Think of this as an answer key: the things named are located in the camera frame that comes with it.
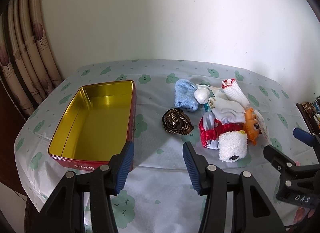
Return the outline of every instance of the beige curtain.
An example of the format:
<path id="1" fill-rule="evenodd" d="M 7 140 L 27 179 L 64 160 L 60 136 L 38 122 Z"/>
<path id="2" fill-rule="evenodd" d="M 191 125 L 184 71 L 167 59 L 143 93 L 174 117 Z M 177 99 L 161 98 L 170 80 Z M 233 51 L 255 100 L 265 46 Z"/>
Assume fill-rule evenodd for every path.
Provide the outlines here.
<path id="1" fill-rule="evenodd" d="M 31 115 L 35 108 L 19 83 L 12 64 L 9 61 L 4 38 L 3 15 L 0 16 L 0 67 L 2 74 L 13 94 L 15 103 L 20 106 L 26 115 Z"/>
<path id="2" fill-rule="evenodd" d="M 19 0 L 13 0 L 13 23 L 14 23 L 14 30 L 17 38 L 17 43 L 19 46 L 20 54 L 23 60 L 23 63 L 27 69 L 27 72 L 30 76 L 30 79 L 37 89 L 38 93 L 40 94 L 41 98 L 44 100 L 46 98 L 46 94 L 44 92 L 43 87 L 36 75 L 36 72 L 32 66 L 30 61 L 26 46 L 24 44 L 21 27 L 20 27 L 20 18 L 19 18 Z"/>
<path id="3" fill-rule="evenodd" d="M 60 74 L 57 70 L 56 64 L 53 60 L 41 15 L 40 0 L 29 0 L 31 24 L 33 28 L 33 34 L 36 40 L 36 45 L 40 52 L 41 59 L 46 67 L 49 77 L 54 85 L 57 87 L 61 82 Z"/>
<path id="4" fill-rule="evenodd" d="M 23 40 L 26 45 L 29 58 L 44 91 L 49 95 L 54 88 L 40 57 L 35 37 L 32 32 L 28 0 L 19 0 L 19 16 Z"/>
<path id="5" fill-rule="evenodd" d="M 18 46 L 18 42 L 17 42 L 15 30 L 14 30 L 14 23 L 13 23 L 13 0 L 10 0 L 8 5 L 8 32 L 9 32 L 9 38 L 10 38 L 10 43 L 12 48 L 11 53 L 13 54 L 13 57 L 15 59 L 19 72 L 21 74 L 21 77 L 24 83 L 26 84 L 28 90 L 30 91 L 31 95 L 33 96 L 33 98 L 36 100 L 38 104 L 41 104 L 42 98 L 31 81 L 31 78 L 27 72 L 27 69 L 23 63 L 23 60 L 19 51 L 19 46 Z"/>
<path id="6" fill-rule="evenodd" d="M 0 67 L 4 77 L 1 82 L 6 82 L 13 102 L 29 116 L 36 103 L 41 104 L 62 79 L 50 51 L 40 0 L 10 0 L 7 14 L 7 22 L 0 16 Z M 4 33 L 4 24 L 8 33 Z M 21 84 L 13 63 L 22 78 Z"/>

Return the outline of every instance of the white wall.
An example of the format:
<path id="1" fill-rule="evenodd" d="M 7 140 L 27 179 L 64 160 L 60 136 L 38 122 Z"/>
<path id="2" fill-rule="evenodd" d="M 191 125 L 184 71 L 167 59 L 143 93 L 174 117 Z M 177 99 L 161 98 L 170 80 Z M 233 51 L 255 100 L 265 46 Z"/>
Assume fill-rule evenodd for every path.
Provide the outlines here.
<path id="1" fill-rule="evenodd" d="M 294 102 L 320 93 L 320 26 L 306 0 L 42 0 L 42 6 L 64 78 L 97 62 L 184 59 L 263 74 Z"/>

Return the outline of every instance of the orange toy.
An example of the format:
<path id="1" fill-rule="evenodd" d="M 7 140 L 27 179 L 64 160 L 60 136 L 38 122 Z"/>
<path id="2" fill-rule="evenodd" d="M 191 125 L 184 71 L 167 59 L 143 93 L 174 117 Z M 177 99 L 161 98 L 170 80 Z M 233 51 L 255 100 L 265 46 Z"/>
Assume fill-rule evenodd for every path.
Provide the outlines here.
<path id="1" fill-rule="evenodd" d="M 255 119 L 257 116 L 256 114 L 254 113 L 254 110 L 252 107 L 250 107 L 248 110 L 245 111 L 245 114 L 244 114 L 244 118 L 245 120 L 253 120 Z"/>
<path id="2" fill-rule="evenodd" d="M 243 130 L 248 136 L 248 140 L 252 141 L 253 145 L 256 145 L 256 138 L 261 134 L 260 126 L 255 120 L 256 114 L 253 111 L 253 108 L 250 107 L 245 111 L 245 124 L 243 125 Z"/>

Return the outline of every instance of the brown woven purse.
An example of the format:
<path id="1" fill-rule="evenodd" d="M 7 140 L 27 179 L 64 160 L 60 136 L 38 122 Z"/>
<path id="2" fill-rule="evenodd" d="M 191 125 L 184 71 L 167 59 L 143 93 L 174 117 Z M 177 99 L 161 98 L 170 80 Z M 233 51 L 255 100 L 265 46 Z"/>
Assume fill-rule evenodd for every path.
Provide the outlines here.
<path id="1" fill-rule="evenodd" d="M 172 134 L 189 134 L 194 126 L 188 116 L 180 108 L 173 108 L 165 112 L 162 117 L 164 129 Z"/>

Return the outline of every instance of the bed sheet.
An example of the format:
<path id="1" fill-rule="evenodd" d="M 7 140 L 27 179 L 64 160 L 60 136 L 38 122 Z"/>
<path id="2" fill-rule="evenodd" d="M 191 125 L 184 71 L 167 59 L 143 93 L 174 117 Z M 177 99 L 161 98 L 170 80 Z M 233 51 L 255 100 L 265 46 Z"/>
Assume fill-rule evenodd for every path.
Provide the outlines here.
<path id="1" fill-rule="evenodd" d="M 30 116 L 15 140 L 15 158 L 23 188 L 38 211 L 63 175 L 73 170 L 60 166 L 47 152 L 54 131 L 79 87 L 87 84 L 133 80 L 137 90 L 134 169 L 124 189 L 112 198 L 119 232 L 197 232 L 205 197 L 198 196 L 182 157 L 182 144 L 190 141 L 196 152 L 227 172 L 250 171 L 259 182 L 283 222 L 293 223 L 296 206 L 275 198 L 279 173 L 262 154 L 268 143 L 259 137 L 248 147 L 247 156 L 235 163 L 219 160 L 218 150 L 203 148 L 198 124 L 205 112 L 186 112 L 195 126 L 188 135 L 167 133 L 161 117 L 174 108 L 175 82 L 189 79 L 195 84 L 220 87 L 224 79 L 236 78 L 250 106 L 267 124 L 270 140 L 284 154 L 302 165 L 318 163 L 311 148 L 296 140 L 295 127 L 308 130 L 290 94 L 277 82 L 246 69 L 183 60 L 130 60 L 82 67 L 60 84 Z M 85 223 L 90 225 L 89 195 L 85 195 Z"/>

